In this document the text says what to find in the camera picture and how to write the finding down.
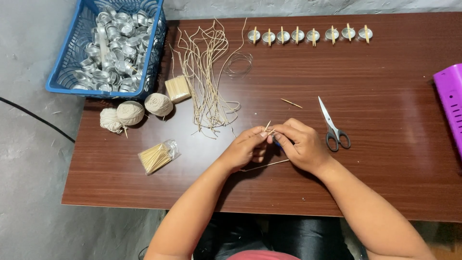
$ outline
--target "red shirt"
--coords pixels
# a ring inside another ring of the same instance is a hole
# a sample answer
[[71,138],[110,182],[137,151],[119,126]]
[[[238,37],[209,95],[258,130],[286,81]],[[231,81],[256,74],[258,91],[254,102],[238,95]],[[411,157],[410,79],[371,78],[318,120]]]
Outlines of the red shirt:
[[228,260],[300,260],[295,256],[267,250],[247,250],[232,255]]

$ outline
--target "person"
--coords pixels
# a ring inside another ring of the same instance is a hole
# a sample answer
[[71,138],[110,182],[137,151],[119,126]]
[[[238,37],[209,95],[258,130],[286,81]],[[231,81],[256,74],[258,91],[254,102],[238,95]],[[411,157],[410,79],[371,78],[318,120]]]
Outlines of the person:
[[[435,259],[409,221],[331,157],[314,129],[293,118],[268,129],[275,130],[274,137],[291,163],[327,187],[369,259]],[[338,218],[277,216],[269,224],[268,232],[275,231],[279,238],[271,242],[271,251],[248,215],[212,217],[227,178],[250,161],[262,162],[272,143],[262,126],[242,132],[173,205],[144,259],[190,260],[193,254],[195,260],[351,259]]]

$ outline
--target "brown table surface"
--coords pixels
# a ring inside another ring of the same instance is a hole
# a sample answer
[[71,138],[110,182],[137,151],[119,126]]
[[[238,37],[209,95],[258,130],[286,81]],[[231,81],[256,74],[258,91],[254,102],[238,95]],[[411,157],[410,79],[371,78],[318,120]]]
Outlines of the brown table surface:
[[[230,54],[242,43],[244,19],[220,22]],[[333,46],[322,39],[316,48],[307,42],[270,48],[246,38],[254,26],[264,33],[268,27],[277,32],[281,25],[289,32],[297,25],[304,32],[315,27],[324,38],[331,25],[341,31],[347,22],[356,32],[367,24],[374,33],[370,45],[355,39]],[[223,74],[219,86],[226,100],[242,105],[234,132],[297,118],[324,138],[320,96],[352,143],[349,150],[332,153],[335,159],[408,219],[462,222],[461,164],[431,81],[434,73],[462,62],[461,23],[461,12],[249,18],[242,51],[253,55],[252,70],[243,79]],[[159,92],[173,78],[168,43],[177,42],[176,27],[190,35],[211,24],[169,22]],[[224,60],[216,62],[216,73]],[[180,74],[178,64],[176,57],[175,75]],[[177,104],[167,122],[151,115],[130,128],[127,139],[99,126],[99,113],[109,105],[91,99],[85,103],[63,204],[169,209],[234,139],[230,127],[219,128],[217,140],[193,134],[197,126],[191,99]],[[146,176],[137,154],[171,138],[182,155]],[[266,162],[286,159],[277,154],[271,149]],[[232,175],[218,210],[341,216],[319,180],[289,162]]]

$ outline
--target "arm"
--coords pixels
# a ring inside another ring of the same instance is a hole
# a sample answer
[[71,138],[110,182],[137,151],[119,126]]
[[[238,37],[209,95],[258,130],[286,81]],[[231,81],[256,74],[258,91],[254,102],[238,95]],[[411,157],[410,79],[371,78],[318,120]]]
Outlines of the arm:
[[332,158],[314,129],[293,118],[270,129],[291,162],[326,185],[371,260],[435,259],[409,221]]
[[229,175],[266,151],[264,127],[240,134],[177,200],[149,244],[145,260],[190,260]]

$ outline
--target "yarn ball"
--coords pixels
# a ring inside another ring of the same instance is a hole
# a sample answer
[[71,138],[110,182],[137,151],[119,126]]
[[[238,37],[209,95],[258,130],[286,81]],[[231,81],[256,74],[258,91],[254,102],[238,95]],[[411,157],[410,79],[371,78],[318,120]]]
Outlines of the yarn ball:
[[145,100],[145,107],[151,113],[159,117],[165,117],[173,110],[173,103],[165,95],[154,93]]
[[143,106],[135,101],[125,101],[117,107],[117,117],[124,125],[139,123],[144,116]]
[[99,125],[117,134],[123,131],[121,129],[123,125],[117,118],[117,109],[115,108],[105,108],[99,113]]

